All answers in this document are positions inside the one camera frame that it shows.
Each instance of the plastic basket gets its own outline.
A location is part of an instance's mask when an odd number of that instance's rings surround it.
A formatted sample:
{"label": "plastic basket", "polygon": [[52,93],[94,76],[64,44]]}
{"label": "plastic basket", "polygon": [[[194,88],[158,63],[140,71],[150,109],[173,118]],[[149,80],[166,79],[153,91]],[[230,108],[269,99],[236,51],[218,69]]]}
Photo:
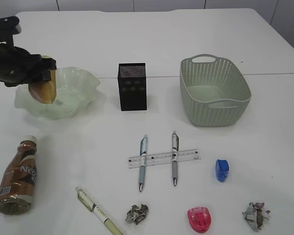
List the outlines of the plastic basket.
{"label": "plastic basket", "polygon": [[[198,57],[212,57],[215,61],[193,62]],[[228,59],[208,54],[182,60],[180,89],[184,110],[196,126],[233,125],[251,99],[238,68]]]}

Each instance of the silver pen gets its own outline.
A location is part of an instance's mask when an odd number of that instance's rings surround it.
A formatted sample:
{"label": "silver pen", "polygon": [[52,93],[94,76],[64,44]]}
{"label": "silver pen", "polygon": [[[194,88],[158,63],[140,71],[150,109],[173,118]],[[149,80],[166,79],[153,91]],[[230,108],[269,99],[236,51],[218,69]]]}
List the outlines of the silver pen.
{"label": "silver pen", "polygon": [[141,158],[141,166],[139,168],[139,180],[138,180],[139,192],[142,192],[144,183],[145,183],[147,147],[148,147],[148,137],[147,135],[145,135],[141,141],[141,149],[140,149],[140,155],[142,156],[142,158]]}
{"label": "silver pen", "polygon": [[178,152],[178,136],[175,131],[172,134],[172,178],[174,186],[177,184],[177,152]]}

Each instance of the pink object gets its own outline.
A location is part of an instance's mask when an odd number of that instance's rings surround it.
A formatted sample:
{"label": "pink object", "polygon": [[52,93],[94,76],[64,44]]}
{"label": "pink object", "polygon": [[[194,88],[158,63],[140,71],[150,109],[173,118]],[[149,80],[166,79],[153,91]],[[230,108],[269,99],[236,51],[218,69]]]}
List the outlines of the pink object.
{"label": "pink object", "polygon": [[198,233],[206,232],[211,224],[211,216],[206,207],[195,207],[187,211],[191,227]]}

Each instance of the pencil sharpener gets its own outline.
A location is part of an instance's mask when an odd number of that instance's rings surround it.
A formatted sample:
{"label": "pencil sharpener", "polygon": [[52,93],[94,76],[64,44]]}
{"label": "pencil sharpener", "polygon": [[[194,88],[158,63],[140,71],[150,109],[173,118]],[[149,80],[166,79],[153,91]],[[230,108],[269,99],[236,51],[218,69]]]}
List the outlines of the pencil sharpener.
{"label": "pencil sharpener", "polygon": [[229,174],[229,164],[227,160],[216,161],[216,176],[220,182],[224,182]]}
{"label": "pencil sharpener", "polygon": [[195,207],[187,211],[192,229],[198,233],[208,231],[211,225],[211,216],[206,207]]}

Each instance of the pen holder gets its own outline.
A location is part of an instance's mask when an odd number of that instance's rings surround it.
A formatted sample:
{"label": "pen holder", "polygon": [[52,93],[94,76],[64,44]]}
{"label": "pen holder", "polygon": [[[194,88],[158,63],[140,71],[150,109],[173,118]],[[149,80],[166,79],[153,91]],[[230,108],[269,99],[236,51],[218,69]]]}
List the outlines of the pen holder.
{"label": "pen holder", "polygon": [[119,64],[118,83],[122,111],[147,110],[146,64]]}

